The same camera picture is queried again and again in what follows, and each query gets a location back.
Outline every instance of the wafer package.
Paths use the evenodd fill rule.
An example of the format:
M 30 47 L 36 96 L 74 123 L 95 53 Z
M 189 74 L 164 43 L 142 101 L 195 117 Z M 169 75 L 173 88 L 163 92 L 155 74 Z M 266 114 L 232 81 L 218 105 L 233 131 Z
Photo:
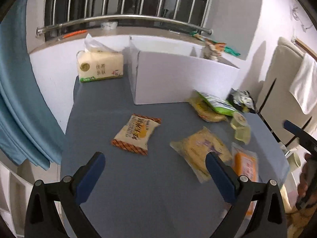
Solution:
M 159 118 L 133 114 L 111 144 L 130 152 L 147 155 L 147 142 L 154 129 L 160 124 Z
M 227 147 L 206 127 L 181 141 L 171 142 L 170 146 L 184 157 L 201 183 L 210 179 L 205 163 L 209 152 L 215 152 L 223 162 L 231 159 Z
M 207 122 L 219 122 L 227 120 L 223 114 L 216 113 L 212 108 L 201 98 L 197 91 L 193 91 L 188 103 L 195 109 L 200 118 Z

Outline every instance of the white shelf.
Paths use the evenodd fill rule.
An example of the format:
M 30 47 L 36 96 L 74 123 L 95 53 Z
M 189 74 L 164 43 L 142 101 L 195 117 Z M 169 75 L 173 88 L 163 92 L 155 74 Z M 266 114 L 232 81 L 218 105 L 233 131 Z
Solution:
M 15 229 L 11 218 L 11 214 L 9 212 L 0 211 L 0 215 L 9 227 L 9 229 L 11 230 L 11 232 L 15 235 Z
M 9 212 L 9 175 L 4 165 L 0 164 L 0 210 Z
M 0 162 L 0 215 L 16 237 L 24 237 L 26 210 L 33 185 Z
M 30 183 L 10 172 L 9 206 L 15 233 L 19 237 L 24 236 L 25 216 L 31 191 L 32 185 Z

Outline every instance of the screw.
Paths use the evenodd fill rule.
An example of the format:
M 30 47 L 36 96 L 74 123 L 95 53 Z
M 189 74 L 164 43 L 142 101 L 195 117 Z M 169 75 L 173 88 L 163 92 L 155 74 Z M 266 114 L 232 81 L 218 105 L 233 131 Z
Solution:
M 35 182 L 35 186 L 40 186 L 42 184 L 42 181 L 41 180 L 37 180 L 36 182 Z
M 72 180 L 72 177 L 71 176 L 65 176 L 63 178 L 63 182 L 70 182 Z
M 273 185 L 273 186 L 275 186 L 275 185 L 277 184 L 277 182 L 276 182 L 276 180 L 273 180 L 273 179 L 272 179 L 272 180 L 270 180 L 270 184 Z
M 240 181 L 242 181 L 242 182 L 247 182 L 248 180 L 249 180 L 248 177 L 246 177 L 246 176 L 240 176 Z

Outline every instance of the stainless steel railing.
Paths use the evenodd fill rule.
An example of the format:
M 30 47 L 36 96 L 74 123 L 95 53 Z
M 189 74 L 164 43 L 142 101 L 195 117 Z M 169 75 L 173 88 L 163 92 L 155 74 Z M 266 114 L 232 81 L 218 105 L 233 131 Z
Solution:
M 81 23 L 88 23 L 88 22 L 100 21 L 100 20 L 123 20 L 123 19 L 142 19 L 142 20 L 152 20 L 152 21 L 159 21 L 159 22 L 167 22 L 167 23 L 172 23 L 172 24 L 176 24 L 176 25 L 182 25 L 182 26 L 191 27 L 191 28 L 206 32 L 208 34 L 212 34 L 212 30 L 211 29 L 207 29 L 207 28 L 203 27 L 205 19 L 206 19 L 206 15 L 207 15 L 207 11 L 208 11 L 210 0 L 207 0 L 207 2 L 206 2 L 204 13 L 203 13 L 203 16 L 202 16 L 202 21 L 201 21 L 201 24 L 199 26 L 190 23 L 196 0 L 193 0 L 193 2 L 191 4 L 191 10 L 190 10 L 190 14 L 189 14 L 187 22 L 176 20 L 178 8 L 179 8 L 179 5 L 180 5 L 180 0 L 176 1 L 173 19 L 159 17 L 160 12 L 161 12 L 161 8 L 162 8 L 163 0 L 159 0 L 156 16 L 142 15 L 144 0 L 141 0 L 139 14 L 123 14 L 125 0 L 122 0 L 120 14 L 117 14 L 117 15 L 105 15 L 106 1 L 107 0 L 103 0 L 103 2 L 102 2 L 101 16 L 87 17 L 88 0 L 85 0 L 84 18 L 83 19 L 78 19 L 78 20 L 70 20 L 71 0 L 68 0 L 67 22 L 61 23 L 61 24 L 55 24 L 56 0 L 53 0 L 53 20 L 52 20 L 52 25 L 45 26 L 45 27 L 42 27 L 42 28 L 37 28 L 36 35 L 40 36 L 40 35 L 48 32 L 48 31 L 61 29 L 61 28 L 64 28 L 64 27 L 73 26 L 73 25 L 77 25 L 77 24 L 81 24 Z

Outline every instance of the food wrapper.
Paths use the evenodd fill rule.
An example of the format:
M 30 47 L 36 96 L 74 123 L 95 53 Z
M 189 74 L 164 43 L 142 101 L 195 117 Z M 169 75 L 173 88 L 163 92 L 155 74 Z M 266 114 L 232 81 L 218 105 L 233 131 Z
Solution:
M 201 183 L 210 179 L 205 163 L 209 152 L 215 152 L 223 162 L 231 159 L 227 147 L 206 127 L 181 141 L 171 142 L 170 146 L 184 157 Z
M 133 114 L 111 144 L 130 152 L 147 155 L 147 142 L 154 129 L 160 124 L 159 118 Z
M 237 109 L 240 112 L 245 113 L 256 113 L 254 101 L 250 96 L 250 93 L 248 91 L 241 91 L 241 90 L 234 90 L 231 89 L 227 100 L 235 109 Z
M 258 182 L 258 160 L 257 155 L 254 152 L 248 151 L 232 143 L 232 156 L 235 173 L 238 176 L 247 176 L 251 181 Z M 256 202 L 251 201 L 246 217 L 251 218 Z
M 205 101 L 199 96 L 197 91 L 194 91 L 188 103 L 195 109 L 199 117 L 207 122 L 219 122 L 227 120 L 226 116 L 223 114 L 216 113 L 210 106 L 208 106 Z
M 225 114 L 232 116 L 237 110 L 226 100 L 222 100 L 219 97 L 207 94 L 204 92 L 199 92 L 201 98 L 216 112 L 220 114 Z

